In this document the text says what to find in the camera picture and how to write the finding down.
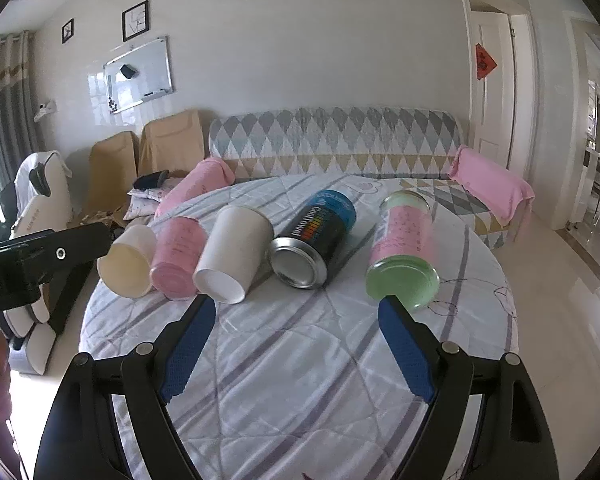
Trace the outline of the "black blue CoolTowel can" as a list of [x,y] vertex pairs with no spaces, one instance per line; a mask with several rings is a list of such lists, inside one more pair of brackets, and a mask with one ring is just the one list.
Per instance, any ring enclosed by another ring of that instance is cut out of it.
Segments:
[[328,188],[311,196],[268,246],[277,277],[298,289],[316,289],[356,221],[352,200]]

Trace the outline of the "cream paper cup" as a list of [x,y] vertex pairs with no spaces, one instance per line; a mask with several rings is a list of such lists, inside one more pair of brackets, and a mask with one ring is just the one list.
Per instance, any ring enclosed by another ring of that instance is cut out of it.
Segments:
[[97,260],[100,279],[115,294],[137,299],[151,290],[150,269],[157,237],[142,224],[129,226]]

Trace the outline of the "pink plastic cup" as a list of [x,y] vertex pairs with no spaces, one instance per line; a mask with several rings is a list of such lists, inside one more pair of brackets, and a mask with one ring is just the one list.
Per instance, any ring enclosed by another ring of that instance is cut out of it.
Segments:
[[194,273],[204,250],[207,234],[191,218],[172,218],[157,236],[150,267],[152,286],[171,300],[184,300],[197,293]]

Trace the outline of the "white paper cup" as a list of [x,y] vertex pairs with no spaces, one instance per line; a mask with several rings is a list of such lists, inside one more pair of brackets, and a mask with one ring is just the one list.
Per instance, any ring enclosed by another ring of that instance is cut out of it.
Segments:
[[242,302],[273,237],[272,223],[259,211],[223,207],[194,273],[198,292],[221,304]]

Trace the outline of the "white massage chair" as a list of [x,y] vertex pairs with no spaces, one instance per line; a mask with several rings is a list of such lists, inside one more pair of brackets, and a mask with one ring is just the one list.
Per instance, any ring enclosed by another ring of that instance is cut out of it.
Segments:
[[[72,218],[68,180],[72,177],[58,151],[28,156],[15,180],[17,218],[13,240],[40,240],[44,235],[67,229]],[[59,300],[67,273],[57,273],[40,286],[33,304],[0,315],[0,326],[10,345],[9,363],[20,374],[43,376],[59,328],[52,326],[60,315]]]

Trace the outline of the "near tan covered chair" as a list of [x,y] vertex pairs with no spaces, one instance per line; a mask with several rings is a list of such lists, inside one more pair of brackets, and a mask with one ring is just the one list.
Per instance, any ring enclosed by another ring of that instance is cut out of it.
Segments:
[[123,220],[129,208],[129,190],[137,178],[137,138],[123,131],[95,143],[88,159],[88,187],[80,219],[112,214]]

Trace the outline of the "tan covered chair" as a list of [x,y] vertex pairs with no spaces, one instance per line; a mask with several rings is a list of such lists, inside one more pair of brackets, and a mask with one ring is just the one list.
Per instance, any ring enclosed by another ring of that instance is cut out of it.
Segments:
[[88,187],[80,219],[112,214],[123,220],[129,208],[129,190],[137,178],[137,138],[123,131],[95,143],[88,159]]
[[175,177],[186,177],[205,157],[198,112],[186,110],[148,122],[143,128],[137,175],[168,170]]

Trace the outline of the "folded floral cushions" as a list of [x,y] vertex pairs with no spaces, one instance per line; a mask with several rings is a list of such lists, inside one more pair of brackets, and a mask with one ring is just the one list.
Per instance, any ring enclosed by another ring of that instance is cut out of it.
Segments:
[[129,192],[129,208],[126,210],[123,220],[132,221],[140,217],[153,216],[158,206],[172,190],[172,186],[169,185],[163,188],[148,188],[148,190],[132,188]]

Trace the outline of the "far tan covered chair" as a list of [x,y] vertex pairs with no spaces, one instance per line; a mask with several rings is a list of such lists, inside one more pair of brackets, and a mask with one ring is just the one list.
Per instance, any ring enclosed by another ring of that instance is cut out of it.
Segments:
[[143,128],[137,175],[168,170],[175,177],[186,177],[205,157],[198,112],[186,110],[148,122]]

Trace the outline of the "pink green lidded can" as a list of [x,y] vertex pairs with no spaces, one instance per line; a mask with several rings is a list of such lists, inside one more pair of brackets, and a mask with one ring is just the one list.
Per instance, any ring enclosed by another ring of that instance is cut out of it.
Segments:
[[420,194],[396,191],[384,199],[366,272],[370,298],[396,296],[409,311],[434,299],[440,278],[432,264],[431,231],[431,209]]

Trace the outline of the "grey curtain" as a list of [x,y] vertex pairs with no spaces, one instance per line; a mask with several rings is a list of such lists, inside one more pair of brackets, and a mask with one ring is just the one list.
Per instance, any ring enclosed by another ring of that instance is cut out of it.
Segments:
[[44,150],[34,121],[32,32],[0,36],[0,192],[20,164]]

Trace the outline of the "left pink towel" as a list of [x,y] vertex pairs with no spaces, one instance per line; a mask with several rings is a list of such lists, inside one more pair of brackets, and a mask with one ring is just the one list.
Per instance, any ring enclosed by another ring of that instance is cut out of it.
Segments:
[[164,196],[156,210],[155,217],[159,218],[192,198],[225,188],[234,182],[234,171],[223,159],[206,158],[198,162],[196,167]]

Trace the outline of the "pink towel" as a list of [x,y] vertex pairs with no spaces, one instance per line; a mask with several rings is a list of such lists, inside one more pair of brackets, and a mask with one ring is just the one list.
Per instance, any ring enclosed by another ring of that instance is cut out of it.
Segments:
[[535,199],[531,185],[468,146],[457,150],[449,177],[483,202],[502,226],[516,217],[521,226],[529,221]]
[[223,159],[206,158],[198,162],[196,167],[164,196],[156,210],[155,217],[159,218],[192,198],[225,188],[234,182],[234,171]]

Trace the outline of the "striped quilt table cover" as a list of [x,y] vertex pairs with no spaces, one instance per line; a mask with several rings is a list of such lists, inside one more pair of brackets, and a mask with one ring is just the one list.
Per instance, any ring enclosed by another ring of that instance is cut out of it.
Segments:
[[[243,302],[218,305],[194,374],[168,405],[204,479],[391,478],[427,407],[408,390],[381,335],[365,274],[380,203],[406,185],[344,174],[269,178],[195,197],[151,222],[159,233],[168,219],[187,217],[210,233],[223,207],[246,206],[277,234],[323,188],[347,195],[358,217],[324,288],[291,288],[264,262]],[[428,195],[434,217],[440,288],[414,318],[473,356],[517,352],[513,293],[498,260],[462,219],[434,203],[432,191],[418,192]],[[161,292],[122,298],[100,281],[79,351],[124,356],[187,307]]]

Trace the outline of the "black whiteboard eraser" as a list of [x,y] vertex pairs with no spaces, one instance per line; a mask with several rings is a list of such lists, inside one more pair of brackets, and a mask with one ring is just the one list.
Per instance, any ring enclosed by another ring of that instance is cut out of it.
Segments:
[[129,64],[123,64],[120,67],[120,73],[122,73],[126,79],[133,79],[137,74],[137,70]]

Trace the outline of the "small left framed picture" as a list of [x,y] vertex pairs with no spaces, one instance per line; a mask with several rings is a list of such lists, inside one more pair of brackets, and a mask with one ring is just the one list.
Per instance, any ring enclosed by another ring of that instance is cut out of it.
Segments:
[[74,19],[70,18],[70,20],[64,26],[62,26],[62,29],[61,29],[62,42],[65,44],[73,37],[73,35],[74,35]]

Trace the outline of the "right pink towel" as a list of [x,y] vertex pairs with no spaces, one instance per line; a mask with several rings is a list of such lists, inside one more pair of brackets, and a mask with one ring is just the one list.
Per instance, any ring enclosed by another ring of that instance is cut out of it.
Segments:
[[516,217],[521,226],[529,221],[535,199],[531,185],[468,146],[457,150],[449,177],[483,202],[502,226]]

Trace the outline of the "middle framed picture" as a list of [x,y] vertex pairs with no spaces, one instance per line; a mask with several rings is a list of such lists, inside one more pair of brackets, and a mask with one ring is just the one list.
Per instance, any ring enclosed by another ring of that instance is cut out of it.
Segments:
[[129,41],[150,29],[149,1],[137,3],[122,12],[122,39]]

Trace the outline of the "diamond patterned sofa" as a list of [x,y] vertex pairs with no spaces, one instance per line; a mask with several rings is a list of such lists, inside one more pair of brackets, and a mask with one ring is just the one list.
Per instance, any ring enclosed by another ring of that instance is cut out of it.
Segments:
[[460,217],[491,249],[505,245],[509,228],[450,172],[464,133],[443,110],[422,108],[300,107],[216,118],[211,156],[239,181],[291,174],[353,174],[397,180]]

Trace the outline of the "white door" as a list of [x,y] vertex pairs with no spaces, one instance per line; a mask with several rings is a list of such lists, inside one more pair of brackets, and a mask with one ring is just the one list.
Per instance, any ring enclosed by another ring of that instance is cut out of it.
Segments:
[[[513,39],[507,14],[471,11],[470,38],[475,60],[472,87],[472,146],[482,156],[507,167],[515,109]],[[486,79],[477,79],[476,44],[498,62]]]

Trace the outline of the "red door decoration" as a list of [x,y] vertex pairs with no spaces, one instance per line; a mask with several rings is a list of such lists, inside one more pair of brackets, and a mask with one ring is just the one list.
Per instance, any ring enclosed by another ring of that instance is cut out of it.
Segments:
[[476,44],[475,50],[477,79],[483,80],[498,67],[498,62],[492,58],[489,52],[481,44]]

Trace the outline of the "wall whiteboard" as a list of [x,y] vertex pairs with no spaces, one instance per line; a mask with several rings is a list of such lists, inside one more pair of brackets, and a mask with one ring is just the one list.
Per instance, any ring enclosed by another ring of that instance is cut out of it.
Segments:
[[[137,70],[133,79],[120,73],[123,64]],[[173,93],[169,38],[158,37],[118,55],[104,65],[104,74],[108,108],[113,115]]]

